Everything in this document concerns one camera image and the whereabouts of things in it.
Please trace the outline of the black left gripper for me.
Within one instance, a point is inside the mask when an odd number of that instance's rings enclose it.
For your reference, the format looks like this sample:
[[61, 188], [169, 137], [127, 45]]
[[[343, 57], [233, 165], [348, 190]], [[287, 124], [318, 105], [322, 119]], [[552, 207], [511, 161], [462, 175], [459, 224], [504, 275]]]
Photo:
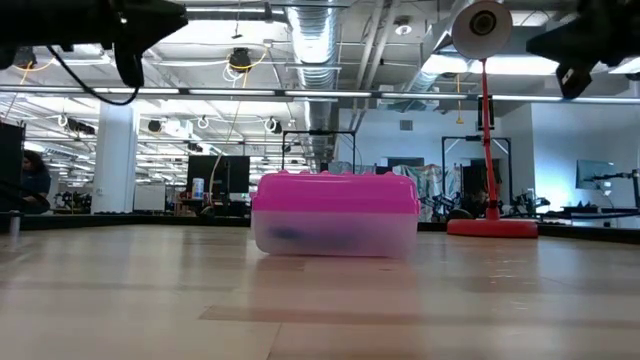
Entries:
[[152, 46], [188, 24], [184, 5], [170, 0], [99, 0], [105, 33], [102, 46], [114, 46], [116, 68], [131, 88], [144, 85], [141, 54], [130, 46]]

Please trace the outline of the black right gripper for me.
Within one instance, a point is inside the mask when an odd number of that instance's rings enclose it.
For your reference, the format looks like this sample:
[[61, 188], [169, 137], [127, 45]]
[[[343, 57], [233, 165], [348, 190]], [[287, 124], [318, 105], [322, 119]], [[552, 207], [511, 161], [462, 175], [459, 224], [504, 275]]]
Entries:
[[564, 99], [575, 99], [591, 84], [593, 61], [608, 29], [608, 0], [578, 0], [574, 20], [534, 36], [526, 42], [529, 54], [560, 63], [556, 79]]

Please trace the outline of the clear box with pink lid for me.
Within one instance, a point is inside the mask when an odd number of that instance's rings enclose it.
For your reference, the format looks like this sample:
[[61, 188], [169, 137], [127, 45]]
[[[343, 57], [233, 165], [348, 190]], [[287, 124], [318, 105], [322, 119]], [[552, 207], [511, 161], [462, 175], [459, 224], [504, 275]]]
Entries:
[[421, 205], [406, 176], [281, 171], [263, 176], [251, 200], [267, 254], [406, 258], [417, 244]]

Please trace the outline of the white building column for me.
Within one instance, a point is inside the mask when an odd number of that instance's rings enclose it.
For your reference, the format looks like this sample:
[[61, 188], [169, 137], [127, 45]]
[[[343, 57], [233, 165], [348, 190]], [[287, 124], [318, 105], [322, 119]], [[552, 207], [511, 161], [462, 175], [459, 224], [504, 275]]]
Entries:
[[92, 214], [133, 211], [138, 132], [133, 106], [100, 105]]

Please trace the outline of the black computer monitor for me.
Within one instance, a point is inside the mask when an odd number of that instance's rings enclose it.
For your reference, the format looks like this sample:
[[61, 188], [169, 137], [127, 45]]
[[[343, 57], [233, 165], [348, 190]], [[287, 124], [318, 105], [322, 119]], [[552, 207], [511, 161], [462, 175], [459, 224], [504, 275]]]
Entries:
[[224, 194], [247, 194], [250, 185], [249, 156], [190, 156], [187, 167], [187, 189], [192, 192], [192, 179], [205, 180], [205, 195], [211, 191]]

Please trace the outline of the person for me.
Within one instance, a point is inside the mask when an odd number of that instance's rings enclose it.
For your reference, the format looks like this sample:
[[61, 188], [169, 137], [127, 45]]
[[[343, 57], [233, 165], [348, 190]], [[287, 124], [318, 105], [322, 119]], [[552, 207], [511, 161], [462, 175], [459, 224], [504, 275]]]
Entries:
[[23, 199], [27, 205], [24, 212], [28, 214], [43, 214], [50, 208], [34, 197], [37, 193], [42, 198], [47, 198], [51, 187], [51, 176], [39, 153], [32, 150], [23, 152], [22, 186], [27, 189]]

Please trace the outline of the black upright panel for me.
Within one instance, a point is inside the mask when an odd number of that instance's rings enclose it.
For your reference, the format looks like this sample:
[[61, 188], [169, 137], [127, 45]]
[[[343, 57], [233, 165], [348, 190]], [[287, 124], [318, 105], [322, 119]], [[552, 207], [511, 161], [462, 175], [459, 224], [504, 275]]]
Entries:
[[24, 128], [0, 123], [0, 213], [19, 208]]

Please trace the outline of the red desk lamp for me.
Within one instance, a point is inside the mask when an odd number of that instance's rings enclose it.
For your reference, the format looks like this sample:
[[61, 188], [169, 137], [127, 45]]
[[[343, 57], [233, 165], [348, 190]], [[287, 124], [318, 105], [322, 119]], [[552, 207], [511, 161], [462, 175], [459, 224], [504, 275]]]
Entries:
[[487, 60], [508, 43], [513, 28], [510, 12], [495, 0], [475, 0], [465, 7], [452, 25], [452, 41], [458, 53], [481, 64], [482, 144], [485, 154], [488, 206], [484, 219], [454, 219], [447, 233], [469, 237], [535, 238], [537, 225], [532, 221], [503, 220], [498, 209], [497, 188], [491, 153], [491, 130]]

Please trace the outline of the patterned hanging sheet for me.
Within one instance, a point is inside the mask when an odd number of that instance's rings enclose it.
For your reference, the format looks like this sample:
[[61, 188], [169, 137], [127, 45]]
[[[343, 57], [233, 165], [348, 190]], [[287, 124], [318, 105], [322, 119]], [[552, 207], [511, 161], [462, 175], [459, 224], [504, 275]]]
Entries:
[[430, 164], [404, 167], [401, 173], [409, 177], [416, 186], [420, 202], [420, 222], [440, 222], [460, 203], [462, 175], [459, 166], [442, 168]]

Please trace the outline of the grey wall monitor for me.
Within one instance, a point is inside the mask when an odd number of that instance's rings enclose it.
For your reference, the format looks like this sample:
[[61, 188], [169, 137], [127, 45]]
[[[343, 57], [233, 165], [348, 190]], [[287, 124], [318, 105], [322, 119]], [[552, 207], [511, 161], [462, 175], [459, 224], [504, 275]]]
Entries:
[[608, 161], [577, 160], [575, 188], [581, 190], [596, 190], [598, 181], [604, 175], [613, 175], [615, 165]]

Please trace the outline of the black metal rack frame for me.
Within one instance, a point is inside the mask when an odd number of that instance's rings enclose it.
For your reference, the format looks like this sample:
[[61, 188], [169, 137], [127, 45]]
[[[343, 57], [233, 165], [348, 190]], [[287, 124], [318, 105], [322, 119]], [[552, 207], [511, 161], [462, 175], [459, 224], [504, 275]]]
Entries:
[[282, 132], [282, 140], [281, 140], [281, 166], [280, 166], [280, 170], [284, 171], [285, 170], [285, 148], [286, 146], [289, 144], [289, 142], [286, 141], [286, 137], [289, 134], [296, 134], [296, 135], [309, 135], [311, 137], [313, 136], [337, 136], [338, 139], [340, 139], [340, 135], [349, 135], [352, 139], [351, 139], [351, 148], [352, 148], [352, 173], [355, 174], [356, 173], [356, 153], [357, 153], [357, 145], [356, 145], [356, 134], [357, 132], [354, 130], [322, 130], [322, 129], [315, 129], [315, 130], [283, 130]]
[[[446, 177], [446, 154], [447, 152], [453, 148], [452, 145], [450, 148], [446, 147], [446, 142], [448, 140], [453, 140], [457, 143], [459, 140], [463, 140], [466, 142], [483, 142], [483, 137], [481, 135], [467, 135], [467, 136], [443, 136], [441, 137], [441, 167], [443, 170], [443, 175]], [[510, 138], [507, 137], [495, 137], [492, 138], [491, 141], [498, 146], [507, 156], [508, 156], [508, 182], [509, 182], [509, 204], [513, 205], [514, 203], [514, 193], [513, 193], [513, 168], [512, 168], [512, 142]], [[501, 145], [501, 141], [506, 143], [506, 148]]]

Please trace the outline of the silver ventilation duct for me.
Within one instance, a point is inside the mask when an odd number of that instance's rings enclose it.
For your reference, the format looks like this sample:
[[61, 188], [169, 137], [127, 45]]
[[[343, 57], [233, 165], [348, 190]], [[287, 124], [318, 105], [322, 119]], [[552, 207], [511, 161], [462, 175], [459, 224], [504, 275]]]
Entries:
[[[290, 23], [291, 41], [298, 68], [299, 86], [303, 90], [334, 90], [338, 79], [337, 64], [339, 9], [305, 5], [286, 8]], [[307, 101], [304, 116], [307, 130], [335, 130], [333, 105], [328, 101]], [[310, 157], [316, 163], [327, 162], [333, 153], [330, 136], [309, 135]]]

